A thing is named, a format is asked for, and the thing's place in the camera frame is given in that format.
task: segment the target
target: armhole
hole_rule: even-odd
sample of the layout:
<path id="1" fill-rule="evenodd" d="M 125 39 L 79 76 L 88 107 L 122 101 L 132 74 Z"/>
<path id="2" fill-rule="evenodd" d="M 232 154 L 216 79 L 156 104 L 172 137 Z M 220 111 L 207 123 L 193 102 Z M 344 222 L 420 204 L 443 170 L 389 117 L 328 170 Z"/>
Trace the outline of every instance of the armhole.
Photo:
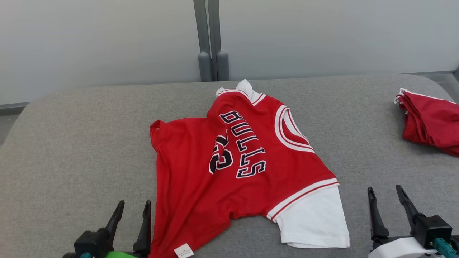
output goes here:
<path id="1" fill-rule="evenodd" d="M 309 140 L 298 129 L 288 107 L 282 105 L 276 112 L 274 130 L 279 141 L 286 147 L 296 151 L 315 153 Z"/>

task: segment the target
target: jersey armhole trim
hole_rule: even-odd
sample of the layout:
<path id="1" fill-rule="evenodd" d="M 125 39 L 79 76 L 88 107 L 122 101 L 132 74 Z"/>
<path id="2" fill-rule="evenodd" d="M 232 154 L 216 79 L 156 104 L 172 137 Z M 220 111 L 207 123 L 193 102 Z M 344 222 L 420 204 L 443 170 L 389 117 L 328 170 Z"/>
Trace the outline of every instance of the jersey armhole trim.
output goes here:
<path id="1" fill-rule="evenodd" d="M 269 220 L 276 223 L 276 219 L 282 214 L 283 211 L 285 211 L 291 205 L 294 205 L 299 200 L 317 191 L 320 191 L 325 188 L 333 187 L 336 185 L 339 185 L 338 180 L 336 180 L 336 178 L 322 180 L 312 185 L 309 185 L 301 189 L 300 191 L 296 192 L 295 194 L 291 195 L 287 199 L 283 200 L 282 202 L 280 202 L 278 205 L 276 205 L 272 210 L 270 210 L 266 214 L 266 217 Z"/>
<path id="2" fill-rule="evenodd" d="M 286 135 L 284 134 L 282 123 L 286 125 L 287 129 L 293 135 L 303 138 L 306 143 L 296 142 L 296 141 L 288 139 Z M 274 120 L 274 130 L 276 132 L 276 136 L 279 139 L 279 141 L 282 144 L 284 144 L 286 147 L 296 150 L 296 151 L 306 151 L 306 152 L 315 153 L 313 148 L 309 145 L 309 141 L 306 138 L 306 136 L 301 134 L 300 130 L 295 124 L 295 121 L 293 121 L 293 117 L 291 115 L 290 109 L 286 107 L 285 105 L 280 106 L 276 112 L 276 117 Z"/>

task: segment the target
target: gray fabric surface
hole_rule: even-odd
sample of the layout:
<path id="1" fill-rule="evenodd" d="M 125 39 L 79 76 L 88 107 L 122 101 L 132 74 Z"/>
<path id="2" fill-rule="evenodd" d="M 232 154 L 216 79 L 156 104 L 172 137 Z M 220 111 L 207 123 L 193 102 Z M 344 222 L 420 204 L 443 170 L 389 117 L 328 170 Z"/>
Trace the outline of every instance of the gray fabric surface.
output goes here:
<path id="1" fill-rule="evenodd" d="M 366 189 L 376 191 L 391 235 L 409 233 L 395 185 L 426 215 L 459 227 L 459 158 L 402 139 L 400 87 L 449 96 L 414 75 L 251 81 L 292 108 L 298 127 L 336 174 L 351 237 L 345 250 L 295 249 L 262 217 L 232 226 L 197 258 L 366 257 L 371 249 Z M 219 87 L 237 82 L 111 86 L 56 93 L 27 105 L 0 149 L 0 257 L 61 257 L 85 230 L 105 225 L 126 201 L 114 246 L 131 250 L 146 199 L 156 203 L 156 153 L 149 126 L 203 117 Z"/>

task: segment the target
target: green object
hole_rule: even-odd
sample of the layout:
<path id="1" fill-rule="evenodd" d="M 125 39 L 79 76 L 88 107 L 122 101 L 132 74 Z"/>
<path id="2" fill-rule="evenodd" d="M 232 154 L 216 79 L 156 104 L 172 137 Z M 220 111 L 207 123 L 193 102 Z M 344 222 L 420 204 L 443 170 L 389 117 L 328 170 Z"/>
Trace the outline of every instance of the green object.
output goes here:
<path id="1" fill-rule="evenodd" d="M 456 251 L 443 238 L 436 238 L 433 247 L 446 258 L 458 258 Z"/>
<path id="2" fill-rule="evenodd" d="M 137 258 L 132 255 L 128 255 L 125 252 L 109 252 L 105 258 Z"/>

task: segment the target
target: gray floor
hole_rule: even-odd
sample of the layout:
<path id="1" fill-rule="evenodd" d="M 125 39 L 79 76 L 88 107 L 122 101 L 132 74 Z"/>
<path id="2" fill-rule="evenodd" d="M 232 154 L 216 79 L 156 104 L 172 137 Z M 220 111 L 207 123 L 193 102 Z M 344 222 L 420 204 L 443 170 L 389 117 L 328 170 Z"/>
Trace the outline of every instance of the gray floor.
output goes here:
<path id="1" fill-rule="evenodd" d="M 459 82 L 452 74 L 423 75 L 442 86 L 446 92 L 459 103 Z M 19 114 L 0 116 L 0 148 Z"/>

